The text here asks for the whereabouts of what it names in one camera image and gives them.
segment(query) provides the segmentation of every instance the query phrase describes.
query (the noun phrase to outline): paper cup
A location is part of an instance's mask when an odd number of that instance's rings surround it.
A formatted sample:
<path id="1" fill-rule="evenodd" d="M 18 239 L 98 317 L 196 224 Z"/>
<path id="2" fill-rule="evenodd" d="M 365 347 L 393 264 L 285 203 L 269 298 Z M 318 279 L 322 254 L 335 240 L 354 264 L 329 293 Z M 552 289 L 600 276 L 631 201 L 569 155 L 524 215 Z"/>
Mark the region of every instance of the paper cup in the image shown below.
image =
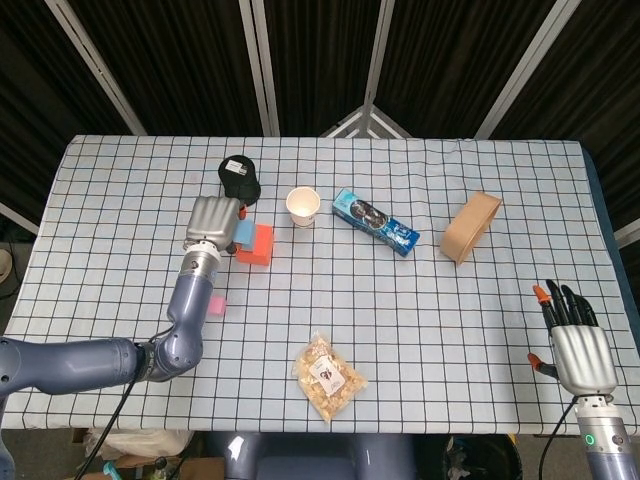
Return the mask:
<path id="1" fill-rule="evenodd" d="M 320 208 L 320 196 L 311 187 L 294 188 L 287 195 L 287 210 L 299 227 L 308 227 Z"/>

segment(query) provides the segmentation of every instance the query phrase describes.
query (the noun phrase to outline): floor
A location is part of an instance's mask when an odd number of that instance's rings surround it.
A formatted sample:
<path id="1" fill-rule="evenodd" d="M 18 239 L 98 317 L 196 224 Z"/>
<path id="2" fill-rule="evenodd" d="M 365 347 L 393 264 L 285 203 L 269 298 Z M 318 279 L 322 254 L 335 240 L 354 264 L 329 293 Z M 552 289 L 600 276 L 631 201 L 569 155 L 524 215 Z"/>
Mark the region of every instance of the floor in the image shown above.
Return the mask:
<path id="1" fill-rule="evenodd" d="M 0 248 L 8 248 L 0 243 Z M 31 245 L 14 245 L 18 274 L 22 278 Z M 13 290 L 15 277 L 0 285 L 0 297 Z M 0 331 L 4 332 L 16 297 L 0 300 Z M 69 430 L 5 430 L 2 432 L 5 445 L 16 463 L 16 478 L 30 480 L 57 480 L 72 476 L 84 458 L 83 448 L 71 444 Z M 535 480 L 538 461 L 546 439 L 529 435 L 518 437 L 518 451 L 522 459 L 525 480 Z M 640 459 L 640 444 L 635 444 L 636 458 Z M 546 480 L 569 480 L 589 478 L 588 466 L 578 438 L 558 438 L 549 451 L 545 466 Z"/>

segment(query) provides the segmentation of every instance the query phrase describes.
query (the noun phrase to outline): pink sponge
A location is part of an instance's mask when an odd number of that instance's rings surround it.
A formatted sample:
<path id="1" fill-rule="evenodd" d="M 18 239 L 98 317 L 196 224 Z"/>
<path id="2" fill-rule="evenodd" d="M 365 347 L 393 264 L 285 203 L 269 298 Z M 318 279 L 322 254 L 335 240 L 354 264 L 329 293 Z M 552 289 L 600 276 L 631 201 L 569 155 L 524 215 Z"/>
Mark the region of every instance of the pink sponge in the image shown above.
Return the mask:
<path id="1" fill-rule="evenodd" d="M 207 313 L 209 315 L 224 315 L 224 311 L 227 308 L 227 299 L 214 295 L 209 301 L 209 309 Z"/>

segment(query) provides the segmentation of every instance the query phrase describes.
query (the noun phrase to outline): grid tablecloth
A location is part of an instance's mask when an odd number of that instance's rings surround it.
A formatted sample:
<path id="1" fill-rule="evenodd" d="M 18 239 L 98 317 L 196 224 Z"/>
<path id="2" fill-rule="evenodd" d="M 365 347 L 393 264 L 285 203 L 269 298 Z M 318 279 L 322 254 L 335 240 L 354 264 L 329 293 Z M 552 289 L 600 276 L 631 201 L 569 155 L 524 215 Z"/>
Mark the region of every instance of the grid tablecloth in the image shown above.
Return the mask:
<path id="1" fill-rule="evenodd" d="M 140 383 L 120 428 L 340 432 L 550 432 L 570 395 L 533 375 L 551 349 L 531 286 L 587 297 L 607 331 L 631 434 L 640 360 L 574 142 L 79 136 L 53 184 L 7 333 L 34 342 L 124 336 L 168 326 L 166 307 L 198 195 L 219 195 L 229 155 L 256 163 L 250 218 L 275 226 L 270 267 L 225 256 L 224 317 L 204 358 L 167 383 Z M 323 198 L 315 228 L 293 228 L 295 186 Z M 331 214 L 341 188 L 420 232 L 408 258 Z M 438 245 L 475 191 L 503 199 L 457 267 Z M 369 379 L 326 425 L 291 374 L 320 332 Z M 11 395 L 5 428 L 104 425 L 123 392 Z M 577 432 L 570 416 L 565 432 Z"/>

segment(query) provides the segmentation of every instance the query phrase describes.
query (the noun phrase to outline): orange foam block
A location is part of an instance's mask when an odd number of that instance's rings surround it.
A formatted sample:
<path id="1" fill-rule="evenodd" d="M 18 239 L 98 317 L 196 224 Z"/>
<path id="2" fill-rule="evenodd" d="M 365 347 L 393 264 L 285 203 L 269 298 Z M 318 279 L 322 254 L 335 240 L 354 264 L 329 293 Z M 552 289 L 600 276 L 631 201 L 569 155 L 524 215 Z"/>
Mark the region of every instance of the orange foam block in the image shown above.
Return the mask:
<path id="1" fill-rule="evenodd" d="M 236 259 L 240 263 L 252 263 L 254 265 L 268 266 L 271 263 L 273 251 L 273 227 L 269 225 L 256 225 L 256 237 L 253 250 L 243 250 L 238 245 Z"/>

